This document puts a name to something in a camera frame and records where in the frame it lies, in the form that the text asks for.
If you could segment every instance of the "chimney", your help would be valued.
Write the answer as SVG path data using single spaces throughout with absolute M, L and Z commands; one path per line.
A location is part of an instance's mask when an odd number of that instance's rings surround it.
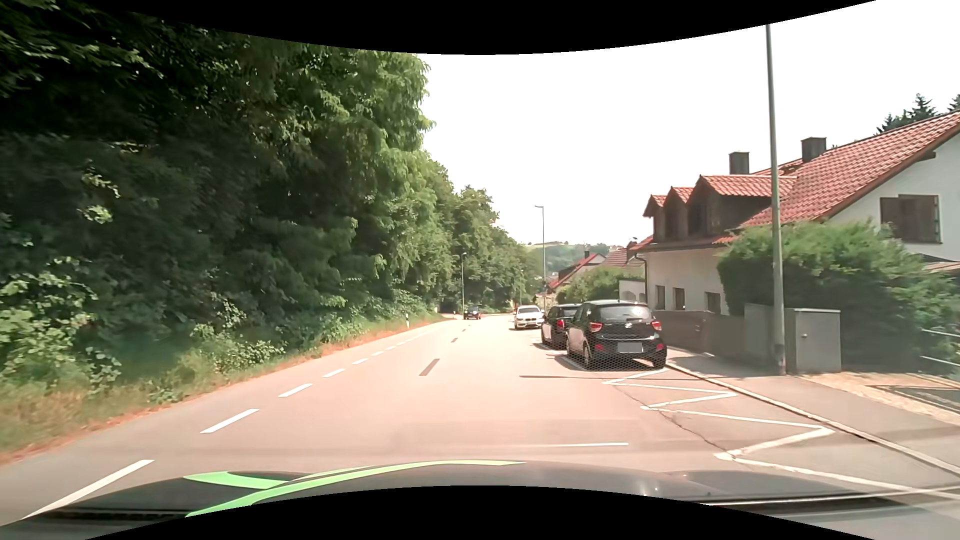
M 816 160 L 821 154 L 827 151 L 827 138 L 824 136 L 811 136 L 800 141 L 803 148 L 804 163 Z
M 750 174 L 750 152 L 730 152 L 730 174 Z

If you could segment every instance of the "road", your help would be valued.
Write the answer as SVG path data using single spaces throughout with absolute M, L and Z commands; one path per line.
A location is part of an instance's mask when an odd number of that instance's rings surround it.
M 585 371 L 543 347 L 538 331 L 513 331 L 509 317 L 448 320 L 0 468 L 0 524 L 93 487 L 87 496 L 200 472 L 429 459 L 735 468 L 867 489 L 956 480 L 704 380 L 637 367 Z

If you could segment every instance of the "car wheel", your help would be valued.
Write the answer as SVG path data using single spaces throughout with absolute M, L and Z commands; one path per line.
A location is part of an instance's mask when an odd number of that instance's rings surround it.
M 654 369 L 663 369 L 666 367 L 666 351 L 664 351 L 662 355 L 654 356 L 653 364 Z

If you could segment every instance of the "street lamp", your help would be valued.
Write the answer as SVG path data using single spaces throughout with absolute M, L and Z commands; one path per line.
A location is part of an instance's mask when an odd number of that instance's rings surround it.
M 545 210 L 541 205 L 534 205 L 534 207 L 540 209 L 540 233 L 542 234 L 540 248 L 543 250 L 543 312 L 546 313 L 546 221 L 543 218 Z
M 774 114 L 774 59 L 770 43 L 770 25 L 767 35 L 767 93 L 770 107 L 770 210 L 774 242 L 774 359 L 780 374 L 786 375 L 786 345 L 783 327 L 783 249 L 780 236 L 780 164 L 777 162 L 777 122 Z
M 460 308 L 465 314 L 467 313 L 467 281 L 464 279 L 464 257 L 466 253 L 460 254 Z

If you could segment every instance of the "car rear window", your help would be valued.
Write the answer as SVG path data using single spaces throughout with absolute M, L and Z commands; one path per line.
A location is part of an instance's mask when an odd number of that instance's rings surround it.
M 600 320 L 626 321 L 627 319 L 649 319 L 652 316 L 646 306 L 604 306 L 600 307 Z

